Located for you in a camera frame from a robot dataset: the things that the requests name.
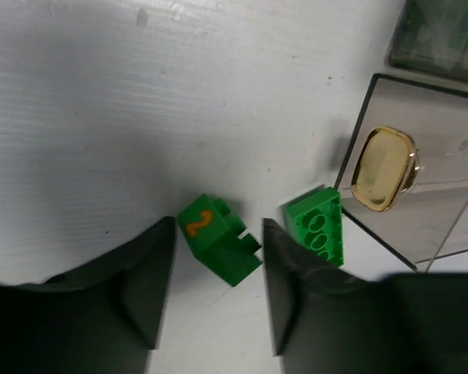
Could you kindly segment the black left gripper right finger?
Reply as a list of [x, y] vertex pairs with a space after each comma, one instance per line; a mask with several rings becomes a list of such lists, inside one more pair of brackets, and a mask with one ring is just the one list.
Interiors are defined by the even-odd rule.
[[468, 273], [366, 281], [263, 221], [271, 340], [286, 373], [468, 373]]

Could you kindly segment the green numbered lego brick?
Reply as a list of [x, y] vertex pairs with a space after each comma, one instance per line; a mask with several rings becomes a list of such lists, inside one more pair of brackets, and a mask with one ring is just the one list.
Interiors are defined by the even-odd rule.
[[226, 201], [203, 194], [177, 217], [195, 259], [235, 287], [260, 265], [261, 244]]

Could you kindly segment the green long lego brick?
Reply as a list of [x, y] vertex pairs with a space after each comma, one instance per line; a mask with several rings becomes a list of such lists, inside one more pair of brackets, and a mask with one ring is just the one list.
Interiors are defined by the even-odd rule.
[[282, 208], [285, 228], [292, 238], [314, 255], [337, 267], [344, 263], [342, 204], [332, 188], [315, 189]]

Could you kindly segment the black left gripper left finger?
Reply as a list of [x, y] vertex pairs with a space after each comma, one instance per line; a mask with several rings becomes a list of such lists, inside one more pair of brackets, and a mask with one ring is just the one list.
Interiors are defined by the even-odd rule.
[[0, 284], [0, 373], [143, 373], [160, 337], [176, 249], [164, 217], [40, 284]]

